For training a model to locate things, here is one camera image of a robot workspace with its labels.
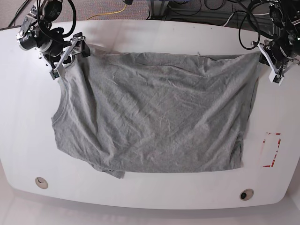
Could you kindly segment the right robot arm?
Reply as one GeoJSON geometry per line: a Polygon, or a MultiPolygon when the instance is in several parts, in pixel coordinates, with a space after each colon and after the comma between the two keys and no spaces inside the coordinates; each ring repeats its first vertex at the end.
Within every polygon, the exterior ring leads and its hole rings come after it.
{"type": "Polygon", "coordinates": [[[16,40],[21,49],[37,49],[39,58],[50,67],[50,75],[56,79],[65,73],[65,66],[75,60],[76,55],[90,56],[86,37],[74,33],[77,12],[73,1],[68,1],[73,13],[70,31],[62,27],[53,28],[53,22],[60,16],[63,8],[61,0],[37,0],[26,15],[16,40]]]}

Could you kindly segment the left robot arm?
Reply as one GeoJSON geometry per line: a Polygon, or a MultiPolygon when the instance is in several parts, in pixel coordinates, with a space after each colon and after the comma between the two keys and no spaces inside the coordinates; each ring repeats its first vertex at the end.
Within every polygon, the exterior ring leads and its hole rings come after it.
{"type": "Polygon", "coordinates": [[[258,44],[262,56],[260,62],[267,64],[273,70],[275,79],[284,77],[289,66],[299,64],[296,59],[300,55],[300,2],[298,0],[254,0],[248,5],[252,12],[259,4],[269,4],[268,15],[273,23],[275,32],[267,34],[261,31],[251,22],[248,15],[249,25],[260,35],[268,38],[263,44],[258,44]]]}

